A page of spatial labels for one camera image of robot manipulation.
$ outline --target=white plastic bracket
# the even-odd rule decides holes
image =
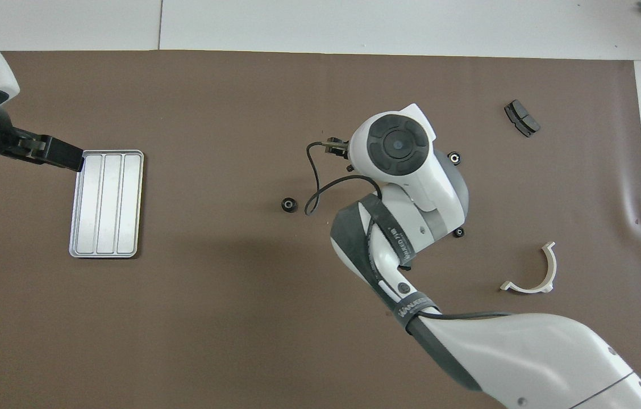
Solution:
[[[555,254],[552,253],[552,246],[555,245],[555,241],[549,241],[545,246],[542,247],[543,253],[546,254],[546,259],[548,262],[548,271],[546,278],[536,287],[532,287],[527,290],[525,288],[520,288],[511,281],[506,281],[500,286],[500,290],[515,290],[519,293],[534,294],[534,293],[549,293],[552,290],[552,280],[555,279],[555,272],[557,271],[557,261],[555,261]]]

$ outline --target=aluminum tray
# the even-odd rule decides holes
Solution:
[[[144,153],[84,151],[84,168],[76,177],[71,256],[128,258],[139,241]]]

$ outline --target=brown paper mat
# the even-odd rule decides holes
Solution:
[[[305,145],[416,102],[463,156],[461,239],[409,279],[446,312],[538,311],[595,329],[641,375],[641,134],[618,61],[10,52],[17,127],[146,155],[139,256],[68,254],[74,174],[0,158],[0,407],[500,407],[454,383],[336,258],[348,182],[312,218]],[[519,99],[542,125],[525,138]],[[316,153],[323,182],[347,163]],[[536,285],[540,247],[559,274]]]

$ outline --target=black rubber grommet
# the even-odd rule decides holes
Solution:
[[[288,213],[293,213],[298,210],[298,202],[292,197],[286,197],[280,203],[280,207]]]
[[[457,151],[451,151],[450,153],[448,153],[447,157],[453,163],[454,166],[459,165],[461,163],[461,155]]]

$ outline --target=black cable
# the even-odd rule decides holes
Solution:
[[[474,318],[492,318],[492,316],[510,316],[514,315],[512,312],[503,311],[482,311],[482,312],[469,312],[465,314],[431,314],[429,312],[419,311],[417,315],[424,316],[424,318],[431,319],[474,319]]]
[[[378,198],[382,198],[381,194],[381,188],[378,186],[378,184],[368,176],[363,176],[362,174],[350,174],[349,176],[344,176],[342,178],[338,178],[335,181],[332,181],[331,183],[325,185],[324,187],[320,187],[321,183],[318,179],[318,170],[315,168],[315,163],[313,163],[313,157],[310,156],[310,148],[312,147],[317,147],[317,145],[321,145],[321,142],[313,142],[310,143],[307,148],[305,148],[305,153],[308,155],[308,161],[310,161],[310,167],[313,169],[313,176],[315,176],[315,193],[313,196],[308,199],[308,201],[305,203],[305,208],[303,211],[305,212],[305,215],[312,215],[313,212],[315,212],[316,209],[318,209],[318,202],[321,198],[321,194],[331,188],[332,186],[336,186],[337,184],[343,182],[343,181],[349,181],[351,179],[362,179],[364,181],[367,181],[368,183],[372,184],[373,188],[376,189],[376,193],[378,195]],[[308,207],[310,206],[310,203],[313,202],[315,199],[315,203],[313,203],[313,209],[308,210]]]
[[[310,148],[312,147],[318,147],[319,145],[323,144],[323,142],[313,142],[310,143],[306,148],[305,148],[305,155],[308,156],[308,161],[310,162],[310,167],[313,169],[313,176],[315,176],[315,191],[318,192],[321,189],[321,181],[318,179],[318,169],[315,168],[315,163],[313,163],[313,157],[310,156]],[[318,201],[320,201],[321,197],[318,196],[315,199],[315,204],[313,205],[313,209],[310,210],[310,213],[308,213],[308,205],[305,204],[305,214],[306,215],[312,215],[313,212],[315,212],[315,209],[318,208]]]
[[[333,186],[336,186],[337,184],[339,184],[341,182],[350,181],[351,179],[362,179],[363,181],[367,181],[368,183],[372,184],[373,188],[376,189],[376,193],[378,195],[378,198],[381,199],[381,188],[378,186],[378,184],[373,179],[369,178],[368,176],[363,176],[362,174],[349,174],[349,176],[344,176],[342,178],[338,178],[335,181],[332,181],[331,183],[329,183],[329,184],[325,185],[324,187],[318,189],[318,191],[316,191],[313,194],[313,196],[311,196],[310,199],[308,199],[308,201],[305,203],[305,214],[310,216],[310,215],[313,214],[313,212],[315,212],[315,209],[318,207],[318,200],[317,199],[318,199],[318,197],[321,196],[321,194],[324,191],[328,190],[329,188],[331,188]],[[308,206],[310,206],[310,202],[312,202],[313,199],[316,199],[316,201],[315,201],[316,205],[309,212],[308,211]]]

